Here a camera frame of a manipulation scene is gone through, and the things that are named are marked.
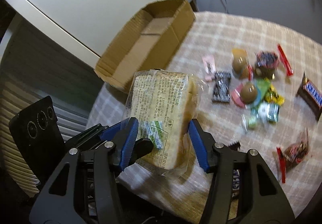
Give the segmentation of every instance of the bread loaf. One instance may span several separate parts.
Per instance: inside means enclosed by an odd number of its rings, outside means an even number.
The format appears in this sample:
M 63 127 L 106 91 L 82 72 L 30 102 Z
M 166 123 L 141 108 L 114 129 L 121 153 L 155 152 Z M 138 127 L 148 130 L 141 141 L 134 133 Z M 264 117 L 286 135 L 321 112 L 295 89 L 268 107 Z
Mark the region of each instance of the bread loaf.
M 187 163 L 191 147 L 187 131 L 197 89 L 193 77 L 179 72 L 150 70 L 134 78 L 129 116 L 139 120 L 137 139 L 149 137 L 155 145 L 143 161 L 165 170 Z

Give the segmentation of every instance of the open cardboard box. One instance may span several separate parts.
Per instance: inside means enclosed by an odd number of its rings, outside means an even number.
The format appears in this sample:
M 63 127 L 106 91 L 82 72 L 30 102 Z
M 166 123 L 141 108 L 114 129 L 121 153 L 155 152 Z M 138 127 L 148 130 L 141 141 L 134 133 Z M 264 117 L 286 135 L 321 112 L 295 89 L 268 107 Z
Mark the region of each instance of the open cardboard box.
M 96 64 L 96 74 L 129 92 L 134 73 L 164 69 L 195 20 L 187 0 L 164 0 L 139 10 L 112 40 Z

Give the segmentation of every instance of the camera lens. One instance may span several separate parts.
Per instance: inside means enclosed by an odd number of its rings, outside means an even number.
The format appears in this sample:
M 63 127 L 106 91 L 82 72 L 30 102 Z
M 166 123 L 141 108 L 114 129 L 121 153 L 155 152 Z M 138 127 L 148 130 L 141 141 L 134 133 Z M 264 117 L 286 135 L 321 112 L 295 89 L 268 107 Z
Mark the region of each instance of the camera lens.
M 29 136 L 31 138 L 33 138 L 33 139 L 36 138 L 36 136 L 37 136 L 37 127 L 36 127 L 35 123 L 33 123 L 32 121 L 28 122 L 27 130 L 28 130 Z
M 52 120 L 53 118 L 54 118 L 54 111 L 53 111 L 53 109 L 52 109 L 52 107 L 48 107 L 47 108 L 47 114 L 48 114 L 48 118 L 50 119 L 50 120 Z
M 41 129 L 43 129 L 43 130 L 46 129 L 48 121 L 47 121 L 46 114 L 43 111 L 38 112 L 37 121 L 38 121 L 38 125 Z

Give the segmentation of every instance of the radiator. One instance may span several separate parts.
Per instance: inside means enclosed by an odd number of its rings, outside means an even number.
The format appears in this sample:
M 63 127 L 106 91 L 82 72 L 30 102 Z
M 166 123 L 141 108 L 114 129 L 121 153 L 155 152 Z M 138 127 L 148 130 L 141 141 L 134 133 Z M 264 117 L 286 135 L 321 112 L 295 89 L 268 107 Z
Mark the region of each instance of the radiator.
M 38 180 L 10 135 L 9 121 L 21 109 L 50 95 L 66 141 L 85 130 L 101 86 L 92 68 L 21 21 L 1 61 L 0 146 L 4 167 L 27 194 L 38 192 Z

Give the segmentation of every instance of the table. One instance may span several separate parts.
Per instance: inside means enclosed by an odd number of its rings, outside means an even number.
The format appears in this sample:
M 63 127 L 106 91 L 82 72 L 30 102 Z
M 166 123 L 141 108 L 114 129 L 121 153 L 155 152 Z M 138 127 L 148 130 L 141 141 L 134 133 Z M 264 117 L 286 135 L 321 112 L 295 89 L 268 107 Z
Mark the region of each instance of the table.
M 217 70 L 231 70 L 232 48 L 247 50 L 251 63 L 255 52 L 277 50 L 280 43 L 294 70 L 287 79 L 283 67 L 273 85 L 285 97 L 280 109 L 279 122 L 267 130 L 258 127 L 245 134 L 241 127 L 241 115 L 247 113 L 235 106 L 212 104 L 205 93 L 198 109 L 198 120 L 205 131 L 216 141 L 229 143 L 239 140 L 241 151 L 253 148 L 259 151 L 275 177 L 277 170 L 276 146 L 287 147 L 294 143 L 307 126 L 310 136 L 310 153 L 297 167 L 286 175 L 281 184 L 295 215 L 299 215 L 310 201 L 322 181 L 322 123 L 308 105 L 295 94 L 302 80 L 303 71 L 322 89 L 322 45 L 289 28 L 267 21 L 215 12 L 196 13 L 196 22 L 187 34 L 180 49 L 167 67 L 168 71 L 180 71 L 203 78 L 202 56 L 213 54 Z M 230 89 L 240 84 L 232 78 Z M 126 95 L 104 84 L 93 109 L 87 127 L 97 123 L 113 125 L 122 118 Z M 198 223 L 204 209 L 212 175 L 205 174 L 195 159 L 194 152 L 187 172 L 176 181 L 157 176 L 134 164 L 125 169 L 119 181 L 129 190 L 167 211 L 192 223 Z

